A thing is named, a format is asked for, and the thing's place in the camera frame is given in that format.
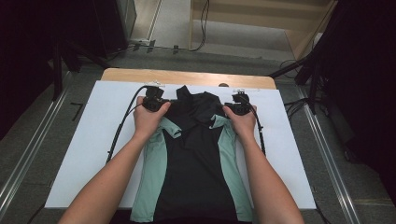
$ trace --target gray floor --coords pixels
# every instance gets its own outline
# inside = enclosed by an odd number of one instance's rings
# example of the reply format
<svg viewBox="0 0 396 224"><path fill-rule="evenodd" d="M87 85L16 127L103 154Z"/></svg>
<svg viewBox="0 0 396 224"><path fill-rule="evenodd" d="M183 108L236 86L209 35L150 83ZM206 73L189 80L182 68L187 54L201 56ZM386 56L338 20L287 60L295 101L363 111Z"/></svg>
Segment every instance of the gray floor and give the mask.
<svg viewBox="0 0 396 224"><path fill-rule="evenodd" d="M154 31L153 34L153 36L156 36L157 43L161 43L160 39L163 43L168 41L165 39L168 34L164 31L158 31L157 33ZM210 50L213 50L214 47L219 48L219 50L211 52ZM155 49L151 53L146 53L146 50L142 48L138 51L123 52L110 63L122 68L265 76L276 71L282 61L290 58L285 56L290 55L287 46L280 46L280 49L276 49L279 52L284 50L287 52L285 55L278 52L273 55L274 57L271 55L271 48L265 49L267 50L265 57L247 57L247 55L251 56L247 51L246 55L233 54L236 56L232 56L230 55L232 52L228 48L226 46L221 51L220 45L211 46L209 43L203 50L209 53L181 51L176 55L168 49ZM73 83L61 110L53 121L26 177L9 205L4 218L0 221L1 223L26 223L35 210L47 200L50 183L59 170L80 117L79 115L76 121L72 120L78 109L71 103L85 104L94 82L100 79L102 74L103 70L97 65L85 64L80 73L73 75ZM295 76L295 72L290 72L288 76ZM292 79L285 76L277 78L276 86L280 90L284 102L298 99L297 88L294 86ZM0 183L2 185L12 173L29 144L35 129L50 106L51 97L52 87L50 86L36 99L0 142L0 167L2 168ZM384 191L378 175L364 164L347 162L343 155L342 144L338 140L332 124L320 110L318 110L318 119L346 182L350 196L355 203L361 222L396 223L396 209ZM292 127L311 189L323 214L331 223L347 223L303 110L293 117ZM43 209L33 223L55 223L62 212L61 210ZM319 214L314 210L302 211L302 213L306 223L323 223Z"/></svg>

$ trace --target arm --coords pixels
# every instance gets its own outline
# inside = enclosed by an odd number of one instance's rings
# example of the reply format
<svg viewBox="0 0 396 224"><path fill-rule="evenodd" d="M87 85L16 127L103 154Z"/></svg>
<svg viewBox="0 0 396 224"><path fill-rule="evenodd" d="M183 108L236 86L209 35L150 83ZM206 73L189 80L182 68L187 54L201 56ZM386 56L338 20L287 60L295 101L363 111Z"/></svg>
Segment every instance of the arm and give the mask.
<svg viewBox="0 0 396 224"><path fill-rule="evenodd" d="M143 102L137 98L137 104ZM152 113L143 106L134 111L135 131L131 140L85 185L59 223L108 223L116 212L140 152L155 130L169 103Z"/></svg>
<svg viewBox="0 0 396 224"><path fill-rule="evenodd" d="M223 110L232 120L245 151L250 192L260 223L304 223L282 179L257 145L253 114L250 112L245 116L237 116L227 106Z"/></svg>

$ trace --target hand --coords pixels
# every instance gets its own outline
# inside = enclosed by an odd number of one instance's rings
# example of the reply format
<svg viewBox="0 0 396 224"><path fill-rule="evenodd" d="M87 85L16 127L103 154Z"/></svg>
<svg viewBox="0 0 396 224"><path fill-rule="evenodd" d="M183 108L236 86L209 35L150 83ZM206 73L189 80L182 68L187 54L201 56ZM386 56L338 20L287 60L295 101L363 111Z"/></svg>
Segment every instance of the hand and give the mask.
<svg viewBox="0 0 396 224"><path fill-rule="evenodd" d="M157 112L151 112L143 107L143 97L138 96L136 105L138 107L134 110L134 136L142 136L149 139L157 130L161 118L168 111L171 103L166 102L161 106Z"/></svg>
<svg viewBox="0 0 396 224"><path fill-rule="evenodd" d="M257 111L257 106L254 105L253 109ZM256 118L251 111L246 115L239 116L235 115L230 107L226 105L223 107L223 111L231 119L233 122L233 129L241 138L254 138L254 126L256 125Z"/></svg>

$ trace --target floor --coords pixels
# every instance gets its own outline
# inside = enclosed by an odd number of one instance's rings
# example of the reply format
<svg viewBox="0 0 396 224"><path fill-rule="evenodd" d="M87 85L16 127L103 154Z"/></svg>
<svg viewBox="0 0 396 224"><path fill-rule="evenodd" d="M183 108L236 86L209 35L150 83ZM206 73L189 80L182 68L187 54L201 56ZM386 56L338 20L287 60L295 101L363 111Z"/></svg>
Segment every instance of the floor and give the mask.
<svg viewBox="0 0 396 224"><path fill-rule="evenodd" d="M133 41L155 40L156 47L172 48L174 45L179 45L180 48L187 47L189 15L186 8L189 7L190 1L135 1L137 9L145 8L150 11L142 11L140 15L148 16L155 22L152 29L148 28L140 34L133 34ZM139 7L138 4L142 2L150 2L151 7L142 7L142 5ZM198 21L194 24L195 34L200 34L199 25ZM193 45L197 46L201 42L201 37L195 35L193 41ZM209 22L206 28L205 46L197 53L180 52L172 55L170 50L155 49L154 52L147 54L141 49L136 52L123 52L111 63L113 66L124 68L264 76L275 72L280 66L292 63L288 60L293 59L283 30ZM46 201L51 181L57 174L63 155L78 125L80 114L76 120L73 120L78 110L76 104L87 102L92 86L95 80L100 79L102 72L94 64L86 64L81 73L71 75L73 81L62 107L51 123L47 136L41 142L18 191L11 193L13 200L7 212L1 214L0 223L26 223ZM287 74L288 77L295 75L294 71ZM276 79L276 86L284 102L300 98L299 88L293 84L292 78L288 77L282 76ZM17 161L50 107L51 93L52 88L49 87L0 142L1 185L4 185L11 176ZM360 219L357 222L348 221L307 114L309 112L304 108L295 114L292 127L312 192L324 216L331 223L396 223L396 209L384 191L377 174L364 164L345 160L343 146L331 122L318 109L318 123ZM62 212L62 210L40 210L34 223L55 223ZM322 223L317 211L302 211L302 213L306 223Z"/></svg>

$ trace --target finger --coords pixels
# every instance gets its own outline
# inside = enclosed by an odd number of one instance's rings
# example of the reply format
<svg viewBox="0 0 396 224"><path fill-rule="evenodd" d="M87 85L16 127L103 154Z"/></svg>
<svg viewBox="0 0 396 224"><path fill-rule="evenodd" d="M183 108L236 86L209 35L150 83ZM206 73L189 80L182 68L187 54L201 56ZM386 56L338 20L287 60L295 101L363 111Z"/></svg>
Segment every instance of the finger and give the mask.
<svg viewBox="0 0 396 224"><path fill-rule="evenodd" d="M233 116L235 115L233 113L233 111L231 110L230 107L228 107L227 105L225 105L223 108L224 113L229 117L229 118L233 118Z"/></svg>
<svg viewBox="0 0 396 224"><path fill-rule="evenodd" d="M253 105L253 109L257 112L257 106Z"/></svg>
<svg viewBox="0 0 396 224"><path fill-rule="evenodd" d="M143 99L144 99L143 96L138 96L137 99L136 99L136 105L141 105L141 104L143 104Z"/></svg>
<svg viewBox="0 0 396 224"><path fill-rule="evenodd" d="M158 110L158 112L163 116L164 114L166 114L166 112L168 111L170 106L171 106L171 103L166 102L165 104L163 104L161 106L161 108Z"/></svg>

